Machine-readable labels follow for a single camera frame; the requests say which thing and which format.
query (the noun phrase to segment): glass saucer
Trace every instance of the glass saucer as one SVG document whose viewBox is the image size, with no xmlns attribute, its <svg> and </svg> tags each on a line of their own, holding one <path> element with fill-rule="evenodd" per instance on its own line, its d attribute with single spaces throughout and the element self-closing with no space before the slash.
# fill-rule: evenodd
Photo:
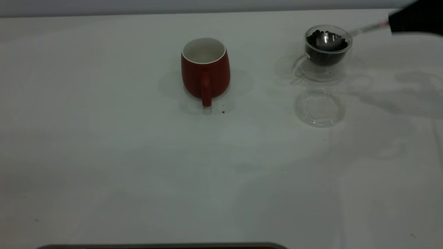
<svg viewBox="0 0 443 249">
<path fill-rule="evenodd" d="M 345 116 L 346 106 L 336 94 L 315 88 L 300 94 L 294 101 L 297 116 L 315 127 L 330 127 Z"/>
</svg>

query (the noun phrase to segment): gray wall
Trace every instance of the gray wall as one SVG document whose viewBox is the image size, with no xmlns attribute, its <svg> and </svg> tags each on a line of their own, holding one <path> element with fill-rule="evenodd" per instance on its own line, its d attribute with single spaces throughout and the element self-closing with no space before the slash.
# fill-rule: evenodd
<svg viewBox="0 0 443 249">
<path fill-rule="evenodd" d="M 0 0 L 0 17 L 398 8 L 411 0 Z"/>
</svg>

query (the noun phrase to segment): spoon handle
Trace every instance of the spoon handle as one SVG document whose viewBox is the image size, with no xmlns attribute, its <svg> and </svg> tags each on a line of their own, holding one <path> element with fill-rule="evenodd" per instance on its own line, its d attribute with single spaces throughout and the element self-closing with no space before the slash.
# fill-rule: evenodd
<svg viewBox="0 0 443 249">
<path fill-rule="evenodd" d="M 358 28 L 356 30 L 353 30 L 353 31 L 349 32 L 349 35 L 351 37 L 354 37 L 354 36 L 359 35 L 359 34 L 375 31 L 377 29 L 381 29 L 381 28 L 385 28 L 385 27 L 389 27 L 389 23 L 388 22 L 374 23 L 374 24 L 371 24 L 371 25 L 364 26 L 364 27 Z"/>
</svg>

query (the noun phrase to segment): red mug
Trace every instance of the red mug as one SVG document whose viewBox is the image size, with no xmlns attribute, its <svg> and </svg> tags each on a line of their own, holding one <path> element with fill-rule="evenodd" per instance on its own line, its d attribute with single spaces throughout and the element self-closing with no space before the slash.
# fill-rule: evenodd
<svg viewBox="0 0 443 249">
<path fill-rule="evenodd" d="M 213 38 L 188 42 L 182 50 L 182 78 L 186 89 L 211 106 L 212 98 L 229 85 L 231 71 L 226 47 Z"/>
</svg>

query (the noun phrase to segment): glass cup handle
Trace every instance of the glass cup handle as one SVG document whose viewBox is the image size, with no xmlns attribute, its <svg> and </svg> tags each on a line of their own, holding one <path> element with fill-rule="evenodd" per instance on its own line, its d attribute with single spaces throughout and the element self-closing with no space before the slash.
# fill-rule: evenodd
<svg viewBox="0 0 443 249">
<path fill-rule="evenodd" d="M 294 64 L 292 65 L 292 72 L 294 73 L 295 76 L 297 77 L 303 76 L 303 71 L 300 70 L 300 65 L 307 59 L 309 59 L 309 55 L 304 54 L 295 60 Z"/>
</svg>

